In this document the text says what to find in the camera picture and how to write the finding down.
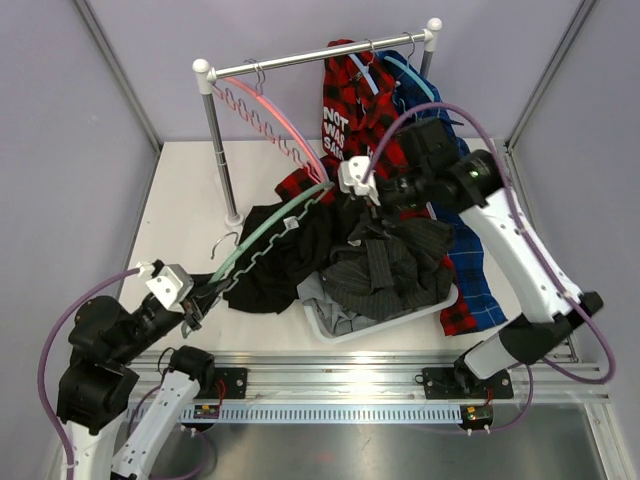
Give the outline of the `mint green hanger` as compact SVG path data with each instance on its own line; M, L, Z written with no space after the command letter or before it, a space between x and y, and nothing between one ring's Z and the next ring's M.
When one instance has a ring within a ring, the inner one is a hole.
M310 208L319 204L334 186L333 182L327 181L305 190L276 210L245 241L239 243L219 268L208 277L208 284L220 287L220 290L215 294L214 300L206 311L213 309L219 303L219 298L227 291L231 291L239 282L240 277L255 267L257 259L264 257L274 248L277 240L284 238L293 230L291 226L286 225L286 218L293 218L298 223L302 222L308 215ZM238 269L236 267L238 259L256 243L263 245L264 248L251 255L251 261L245 268Z

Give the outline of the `black plain shirt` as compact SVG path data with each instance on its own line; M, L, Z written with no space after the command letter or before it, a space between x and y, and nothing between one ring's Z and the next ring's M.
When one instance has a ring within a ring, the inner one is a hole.
M365 200L335 191L296 206L237 259L230 274L238 282L224 300L244 313L282 313L298 298L298 284L347 242L367 210Z

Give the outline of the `black pinstripe shirt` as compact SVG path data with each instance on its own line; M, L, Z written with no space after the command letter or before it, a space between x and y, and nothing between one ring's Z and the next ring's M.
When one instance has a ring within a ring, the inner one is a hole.
M444 265L453 245L450 225L405 219L358 246L334 247L320 273L323 288L345 309L376 321L432 306L447 299L454 283Z

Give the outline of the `red black plaid shirt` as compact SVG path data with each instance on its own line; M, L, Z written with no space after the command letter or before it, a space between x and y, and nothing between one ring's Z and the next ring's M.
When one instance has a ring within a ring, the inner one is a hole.
M325 61L323 82L322 142L325 156L321 162L330 178L335 178L339 162L354 155L368 155L377 148L386 129L399 116L393 103L396 81L378 55L370 68L380 93L373 96L366 81L352 78L359 73L348 56ZM367 64L371 52L358 54ZM453 265L448 257L444 265Z

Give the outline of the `light blue hanger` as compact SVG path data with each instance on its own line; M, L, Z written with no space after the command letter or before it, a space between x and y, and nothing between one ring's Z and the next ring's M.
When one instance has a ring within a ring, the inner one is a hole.
M371 93L373 96L376 96L380 93L379 88L376 84L376 82L374 81L371 72L370 72L370 68L373 65L374 61L377 58L377 54L376 54L376 50L373 44L373 41L370 39L366 39L366 42L369 44L370 47L370 51L371 51L371 59L367 64L364 64L357 53L351 53L348 55L348 57L350 58L350 60L355 64L355 66L358 68L359 73L356 74L353 78L352 81L356 82L357 80L363 78L366 83L368 84Z

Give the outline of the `lilac hanger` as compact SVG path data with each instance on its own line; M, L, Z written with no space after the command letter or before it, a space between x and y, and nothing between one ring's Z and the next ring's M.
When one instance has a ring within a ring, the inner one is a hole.
M286 117L286 115L275 105L271 100L264 96L263 84L266 81L266 74L264 70L258 65L258 61L250 58L244 61L244 64L251 65L252 69L257 75L257 82L251 90L254 93L256 100L284 127L284 129L291 135L293 140L301 147L303 153L306 155L308 161L306 162L305 169L308 175L316 183L325 183L329 181L326 168L319 159L318 154L311 147L309 142L301 135L299 130L294 124Z

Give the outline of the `pink hanger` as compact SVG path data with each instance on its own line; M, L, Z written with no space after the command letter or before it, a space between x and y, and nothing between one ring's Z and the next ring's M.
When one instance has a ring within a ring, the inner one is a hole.
M270 144L276 146L286 157L302 169L315 182L305 169L308 161L301 147L293 140L284 127L256 100L251 86L234 78L223 79L223 87L212 85L215 98L221 100L240 119L261 134Z

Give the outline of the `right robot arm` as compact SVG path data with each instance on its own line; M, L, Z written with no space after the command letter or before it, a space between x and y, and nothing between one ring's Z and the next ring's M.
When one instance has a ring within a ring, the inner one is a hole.
M461 154L437 118L402 128L398 140L409 169L379 184L381 204L407 207L431 201L458 215L496 260L521 307L517 318L454 363L456 389L476 396L507 368L543 359L604 302L597 292L584 292L561 274L489 148Z

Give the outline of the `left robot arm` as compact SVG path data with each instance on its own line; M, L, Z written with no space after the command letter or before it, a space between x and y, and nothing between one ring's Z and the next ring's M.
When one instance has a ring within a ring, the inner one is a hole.
M59 382L56 426L63 443L64 479L147 479L179 417L195 398L226 385L213 355L195 347L175 350L147 412L124 445L116 439L139 376L132 362L180 324L200 327L220 291L211 274L189 275L176 265L144 274L150 290L127 311L92 289L71 307L70 363Z

